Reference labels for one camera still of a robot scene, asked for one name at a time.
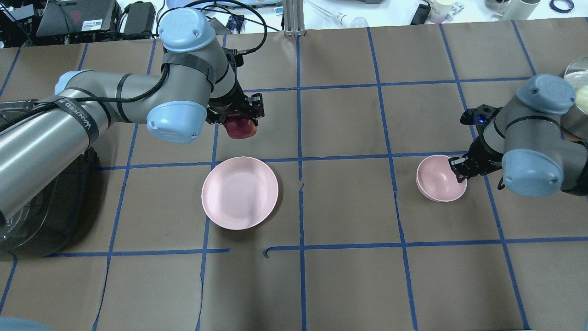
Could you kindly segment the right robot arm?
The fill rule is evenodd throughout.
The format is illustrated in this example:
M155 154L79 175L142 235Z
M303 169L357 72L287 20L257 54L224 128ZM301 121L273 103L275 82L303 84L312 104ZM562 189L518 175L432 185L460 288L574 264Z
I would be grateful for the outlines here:
M523 196L587 195L587 141L561 138L560 119L573 105L573 86L561 77L531 77L503 107L480 105L462 113L474 125L467 153L448 163L459 183L502 171L500 188Z

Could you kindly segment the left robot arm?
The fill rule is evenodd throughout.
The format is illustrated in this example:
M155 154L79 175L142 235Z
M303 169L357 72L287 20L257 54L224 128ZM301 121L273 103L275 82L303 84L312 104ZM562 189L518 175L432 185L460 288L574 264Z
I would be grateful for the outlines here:
M1 220L17 214L116 122L145 124L160 140L189 144L205 123L231 138L255 134L264 117L260 93L237 80L242 57L258 50L223 48L199 1L166 11L158 23L164 47L160 77L70 71L55 94L1 126Z

